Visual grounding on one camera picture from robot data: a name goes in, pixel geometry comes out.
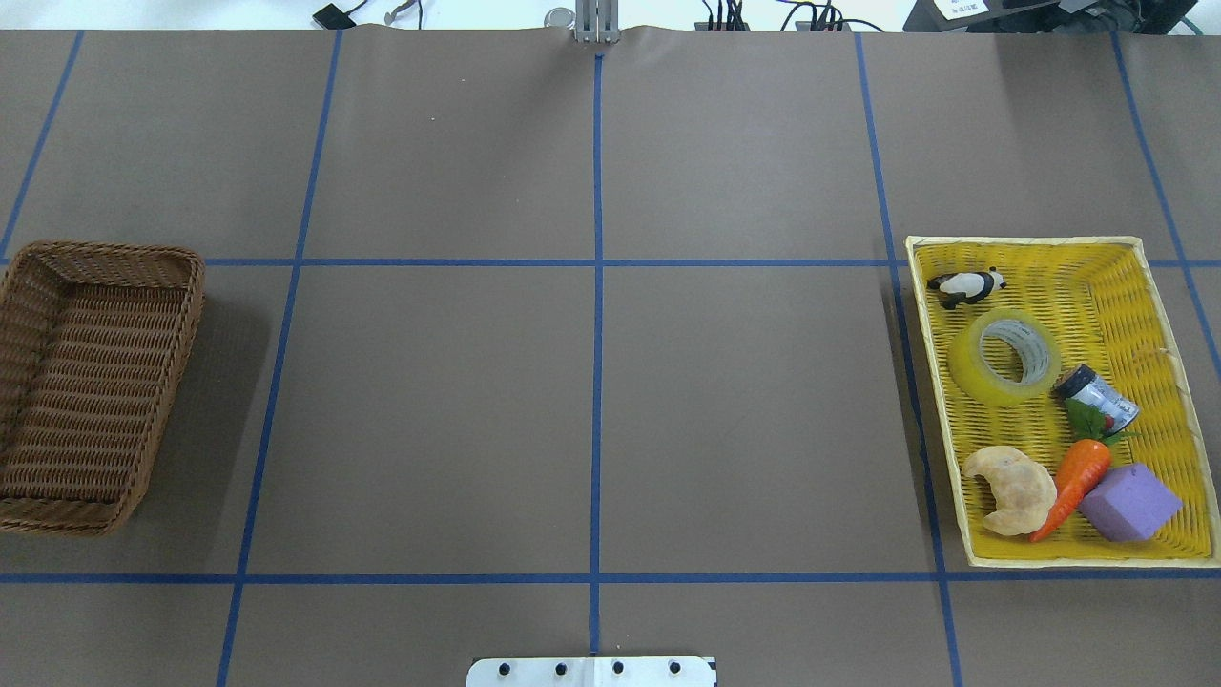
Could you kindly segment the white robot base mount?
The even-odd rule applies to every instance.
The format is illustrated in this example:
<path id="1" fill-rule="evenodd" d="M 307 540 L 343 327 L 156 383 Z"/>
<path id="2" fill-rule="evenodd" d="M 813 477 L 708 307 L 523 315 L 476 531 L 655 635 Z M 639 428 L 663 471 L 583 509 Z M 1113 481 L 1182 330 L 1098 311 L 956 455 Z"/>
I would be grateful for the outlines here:
<path id="1" fill-rule="evenodd" d="M 501 656 L 479 659 L 466 686 L 718 686 L 706 656 Z"/>

